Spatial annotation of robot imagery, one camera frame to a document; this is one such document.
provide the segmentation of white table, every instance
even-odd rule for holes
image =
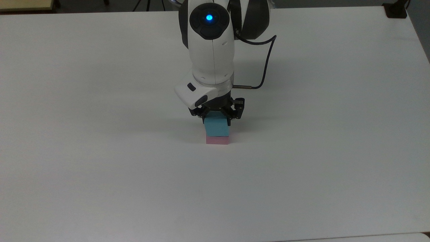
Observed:
[[[228,146],[173,92],[175,12],[0,16],[0,241],[430,230],[430,65],[383,7],[274,9]],[[235,84],[268,46],[236,43]]]

